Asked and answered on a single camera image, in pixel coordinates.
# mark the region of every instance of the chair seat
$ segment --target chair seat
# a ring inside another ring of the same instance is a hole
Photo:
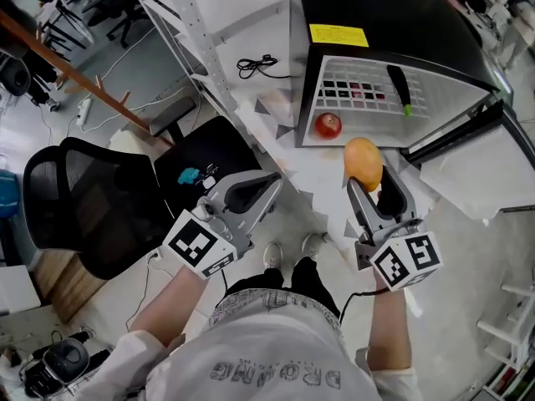
[[[206,122],[154,163],[160,189],[175,218],[183,210],[195,208],[207,193],[202,183],[178,184],[182,171],[194,168],[204,174],[209,165],[218,168],[212,175],[216,182],[230,174],[261,169],[252,150],[226,118],[218,116]]]

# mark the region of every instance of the black pants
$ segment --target black pants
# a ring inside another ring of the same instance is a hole
[[[58,79],[58,74],[54,66],[37,55],[32,49],[26,52],[26,55],[23,56],[23,61],[32,75],[32,83],[30,84],[28,95],[32,97],[34,104],[45,104],[50,98],[50,95],[35,80],[35,76],[39,76],[48,84],[54,83]]]
[[[316,302],[323,304],[336,317],[340,317],[340,311],[334,304],[333,298],[321,282],[316,261],[309,257],[305,257],[299,261],[297,266],[293,268],[291,288],[283,288],[283,282],[284,278],[281,271],[278,269],[266,269],[261,275],[256,275],[236,282],[227,290],[226,295],[228,296],[229,294],[234,294],[235,292],[240,292],[249,288],[283,289],[310,297]]]

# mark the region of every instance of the person's left arm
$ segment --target person's left arm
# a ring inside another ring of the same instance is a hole
[[[136,317],[77,401],[116,399],[145,386],[156,359],[183,333],[207,283],[183,266]]]

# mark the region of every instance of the yellow label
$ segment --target yellow label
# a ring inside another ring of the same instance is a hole
[[[312,41],[315,43],[348,44],[368,48],[368,40],[362,28],[341,27],[339,25],[310,24]]]

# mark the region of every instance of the red fruit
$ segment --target red fruit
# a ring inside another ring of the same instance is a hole
[[[342,132],[342,121],[340,117],[332,113],[323,113],[314,124],[316,134],[324,140],[332,140]]]

